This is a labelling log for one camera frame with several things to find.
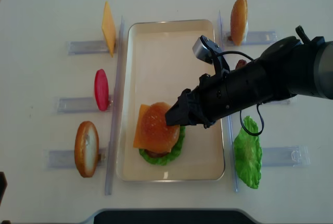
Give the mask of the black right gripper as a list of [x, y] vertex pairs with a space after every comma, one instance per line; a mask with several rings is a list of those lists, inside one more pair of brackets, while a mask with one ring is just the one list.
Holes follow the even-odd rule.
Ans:
[[232, 102], [227, 91], [228, 74], [199, 78], [199, 85], [184, 89], [177, 102], [165, 114], [168, 126], [202, 125], [209, 128], [216, 121], [231, 115]]

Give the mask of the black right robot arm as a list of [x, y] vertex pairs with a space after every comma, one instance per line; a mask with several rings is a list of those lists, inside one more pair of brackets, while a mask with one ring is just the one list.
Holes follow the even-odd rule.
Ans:
[[205, 36], [193, 46], [195, 56], [212, 64], [195, 89], [186, 89], [165, 115], [166, 124], [210, 127], [217, 120], [256, 104], [296, 95], [332, 98], [332, 42], [309, 39], [301, 27], [297, 36], [277, 41], [257, 59], [231, 70], [225, 52]]

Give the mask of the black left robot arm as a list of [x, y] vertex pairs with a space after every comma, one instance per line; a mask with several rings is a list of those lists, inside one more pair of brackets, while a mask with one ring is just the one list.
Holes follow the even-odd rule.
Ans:
[[7, 188], [7, 180], [4, 172], [0, 172], [0, 203], [2, 202], [3, 196]]

